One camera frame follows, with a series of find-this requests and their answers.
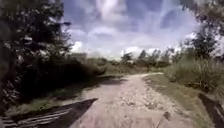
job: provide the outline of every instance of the grass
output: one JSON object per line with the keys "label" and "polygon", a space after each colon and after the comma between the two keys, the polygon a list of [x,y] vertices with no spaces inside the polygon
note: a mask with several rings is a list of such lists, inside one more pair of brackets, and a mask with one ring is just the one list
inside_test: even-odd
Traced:
{"label": "grass", "polygon": [[150,82],[150,86],[153,85],[155,90],[173,98],[189,111],[196,128],[211,128],[213,126],[205,107],[198,98],[198,94],[202,93],[201,91],[171,83],[163,74],[150,75],[146,81]]}

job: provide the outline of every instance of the blue sky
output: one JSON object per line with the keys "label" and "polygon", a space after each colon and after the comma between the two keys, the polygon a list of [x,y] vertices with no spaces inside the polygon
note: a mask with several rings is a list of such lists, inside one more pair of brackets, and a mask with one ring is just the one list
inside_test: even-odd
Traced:
{"label": "blue sky", "polygon": [[118,57],[121,52],[178,46],[197,28],[178,0],[64,0],[73,51]]}

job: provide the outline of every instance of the dirt path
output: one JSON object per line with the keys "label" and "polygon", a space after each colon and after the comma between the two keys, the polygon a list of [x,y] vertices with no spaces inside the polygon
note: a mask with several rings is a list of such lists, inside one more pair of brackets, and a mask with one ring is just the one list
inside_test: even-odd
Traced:
{"label": "dirt path", "polygon": [[98,100],[70,128],[193,128],[184,110],[146,85],[144,76],[126,76],[83,92],[83,100]]}

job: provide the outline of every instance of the bush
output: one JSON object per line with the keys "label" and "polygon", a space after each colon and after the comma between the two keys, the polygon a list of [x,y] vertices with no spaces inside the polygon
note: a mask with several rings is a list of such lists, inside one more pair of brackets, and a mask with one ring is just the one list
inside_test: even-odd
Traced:
{"label": "bush", "polygon": [[213,60],[181,60],[165,70],[172,82],[179,82],[204,92],[213,92],[221,84],[223,66]]}
{"label": "bush", "polygon": [[18,91],[16,100],[20,102],[28,102],[54,89],[86,81],[105,73],[104,69],[101,70],[93,65],[82,64],[76,59],[69,58],[38,58],[33,65],[21,63],[15,69],[16,74],[8,74],[4,83],[7,86],[12,85],[12,91]]}

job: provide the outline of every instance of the tall grass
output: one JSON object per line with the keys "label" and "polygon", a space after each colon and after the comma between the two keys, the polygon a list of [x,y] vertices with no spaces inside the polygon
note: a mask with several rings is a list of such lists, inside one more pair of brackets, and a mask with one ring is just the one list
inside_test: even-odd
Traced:
{"label": "tall grass", "polygon": [[213,92],[223,79],[224,67],[213,60],[181,60],[165,70],[172,82]]}

